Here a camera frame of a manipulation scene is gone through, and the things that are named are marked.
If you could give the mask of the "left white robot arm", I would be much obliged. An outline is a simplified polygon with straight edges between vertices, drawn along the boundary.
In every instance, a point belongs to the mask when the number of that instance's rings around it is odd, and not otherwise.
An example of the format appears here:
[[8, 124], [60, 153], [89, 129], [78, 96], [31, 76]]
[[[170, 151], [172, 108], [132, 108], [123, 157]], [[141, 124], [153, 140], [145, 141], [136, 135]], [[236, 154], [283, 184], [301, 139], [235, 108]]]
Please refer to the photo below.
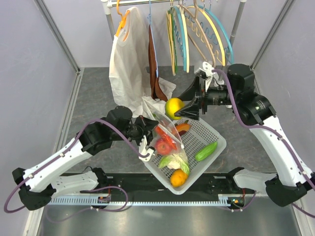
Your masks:
[[102, 168], [71, 176], [64, 173], [109, 149], [115, 141], [125, 141], [139, 158], [149, 160], [154, 149], [148, 145], [157, 126], [154, 118], [140, 115], [133, 120], [129, 108], [118, 106], [107, 116], [89, 121], [68, 144], [43, 162], [29, 169], [15, 169], [12, 172], [17, 184], [15, 191], [28, 210], [40, 209], [52, 199], [70, 193], [104, 193], [109, 184]]

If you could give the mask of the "red apple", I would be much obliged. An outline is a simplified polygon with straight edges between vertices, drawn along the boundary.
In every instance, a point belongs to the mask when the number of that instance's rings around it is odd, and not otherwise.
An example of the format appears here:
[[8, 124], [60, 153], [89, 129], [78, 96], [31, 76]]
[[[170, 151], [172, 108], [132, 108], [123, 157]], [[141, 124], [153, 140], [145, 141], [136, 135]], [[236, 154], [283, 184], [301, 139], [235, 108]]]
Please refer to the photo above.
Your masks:
[[155, 149], [160, 155], [169, 155], [173, 150], [170, 142], [165, 139], [158, 139], [155, 143]]

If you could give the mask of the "light green cucumber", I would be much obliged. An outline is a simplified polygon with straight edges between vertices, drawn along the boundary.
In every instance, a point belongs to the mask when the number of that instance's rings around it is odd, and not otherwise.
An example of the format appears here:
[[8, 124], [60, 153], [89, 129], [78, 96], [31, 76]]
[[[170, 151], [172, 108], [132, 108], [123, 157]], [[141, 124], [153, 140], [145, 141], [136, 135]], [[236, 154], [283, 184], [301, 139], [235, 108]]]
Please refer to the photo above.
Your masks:
[[207, 146], [205, 146], [203, 149], [201, 149], [200, 151], [196, 153], [195, 160], [196, 161], [204, 160], [217, 149], [217, 146], [218, 146], [218, 142], [213, 142], [213, 143], [208, 144]]

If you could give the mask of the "yellow lemon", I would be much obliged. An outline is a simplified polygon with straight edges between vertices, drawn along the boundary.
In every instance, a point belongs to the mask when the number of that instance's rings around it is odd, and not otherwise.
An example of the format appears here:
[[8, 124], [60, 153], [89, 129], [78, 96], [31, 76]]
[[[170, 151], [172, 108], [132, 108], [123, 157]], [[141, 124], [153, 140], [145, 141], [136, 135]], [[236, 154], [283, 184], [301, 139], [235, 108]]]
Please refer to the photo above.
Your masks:
[[165, 103], [165, 113], [172, 120], [180, 120], [181, 117], [175, 115], [175, 113], [181, 110], [185, 106], [184, 102], [179, 98], [171, 98]]

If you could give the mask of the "orange carrot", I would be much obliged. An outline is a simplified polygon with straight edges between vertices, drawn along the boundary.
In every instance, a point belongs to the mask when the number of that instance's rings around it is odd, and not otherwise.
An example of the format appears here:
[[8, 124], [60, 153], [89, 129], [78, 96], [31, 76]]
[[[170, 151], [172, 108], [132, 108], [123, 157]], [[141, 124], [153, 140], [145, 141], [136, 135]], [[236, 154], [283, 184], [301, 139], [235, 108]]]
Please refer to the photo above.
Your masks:
[[155, 131], [173, 150], [177, 150], [176, 142], [169, 135], [167, 135], [159, 126], [155, 128]]

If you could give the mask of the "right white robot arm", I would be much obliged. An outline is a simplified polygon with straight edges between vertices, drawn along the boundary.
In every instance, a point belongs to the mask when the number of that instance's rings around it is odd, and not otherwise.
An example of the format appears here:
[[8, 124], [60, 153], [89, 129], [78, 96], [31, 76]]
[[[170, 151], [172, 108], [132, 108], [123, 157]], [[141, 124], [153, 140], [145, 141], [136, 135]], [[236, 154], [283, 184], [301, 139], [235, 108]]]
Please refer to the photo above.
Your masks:
[[225, 181], [230, 193], [242, 188], [266, 194], [285, 207], [315, 188], [315, 173], [302, 161], [281, 127], [270, 101], [254, 90], [255, 75], [250, 66], [232, 64], [226, 73], [208, 63], [196, 71], [192, 84], [179, 96], [186, 105], [175, 115], [198, 120], [211, 105], [230, 105], [239, 124], [252, 132], [276, 168], [275, 174], [258, 173], [242, 167], [229, 172]]

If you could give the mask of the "clear dotted zip top bag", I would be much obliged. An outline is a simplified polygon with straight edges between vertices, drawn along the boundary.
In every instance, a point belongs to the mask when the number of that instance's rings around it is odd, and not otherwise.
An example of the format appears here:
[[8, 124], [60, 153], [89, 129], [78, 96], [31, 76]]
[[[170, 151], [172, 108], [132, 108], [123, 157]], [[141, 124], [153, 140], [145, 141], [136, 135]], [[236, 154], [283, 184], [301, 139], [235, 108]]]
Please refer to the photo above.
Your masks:
[[143, 115], [158, 122], [153, 129], [153, 141], [151, 145], [156, 153], [161, 156], [158, 167], [169, 169], [181, 169], [189, 172], [188, 157], [184, 150], [184, 144], [175, 124], [162, 110], [162, 103], [152, 103], [148, 97], [142, 98]]

